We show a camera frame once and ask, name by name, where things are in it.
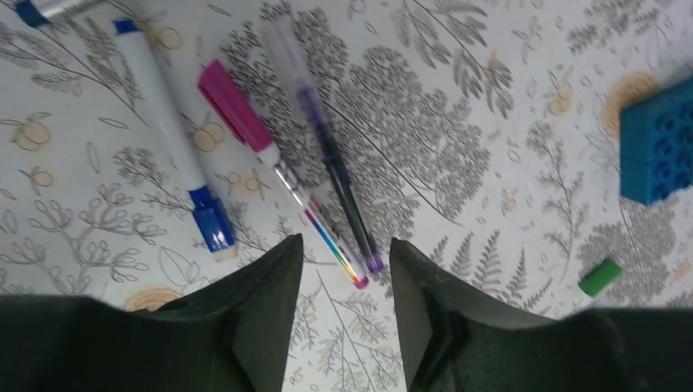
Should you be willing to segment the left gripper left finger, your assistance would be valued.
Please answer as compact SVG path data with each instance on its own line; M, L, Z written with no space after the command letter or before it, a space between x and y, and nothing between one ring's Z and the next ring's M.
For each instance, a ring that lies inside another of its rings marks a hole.
M3 296L4 391L279 391L303 267L295 234L156 311Z

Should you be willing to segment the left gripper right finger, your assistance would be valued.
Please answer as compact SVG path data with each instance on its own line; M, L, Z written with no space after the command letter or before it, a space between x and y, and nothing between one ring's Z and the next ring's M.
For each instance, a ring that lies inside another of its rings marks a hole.
M553 320L456 278L413 244L389 256L409 391L689 391L692 312L599 308Z

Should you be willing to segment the green pen cap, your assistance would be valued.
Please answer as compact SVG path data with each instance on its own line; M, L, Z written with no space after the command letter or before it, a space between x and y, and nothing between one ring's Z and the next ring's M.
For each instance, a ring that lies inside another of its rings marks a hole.
M623 271L616 261L606 258L578 282L578 287L585 295L597 298Z

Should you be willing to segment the purple gel pen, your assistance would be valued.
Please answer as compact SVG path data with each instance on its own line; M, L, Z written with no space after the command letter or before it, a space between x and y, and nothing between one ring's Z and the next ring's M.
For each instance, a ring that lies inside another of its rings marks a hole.
M294 110L313 131L323 154L326 172L354 234L364 263L372 274L384 270L381 252L369 227L360 200L352 186L342 152L333 134L333 125L324 111L320 92L306 63L293 28L292 18L279 16L261 25L261 36L284 88L285 95Z

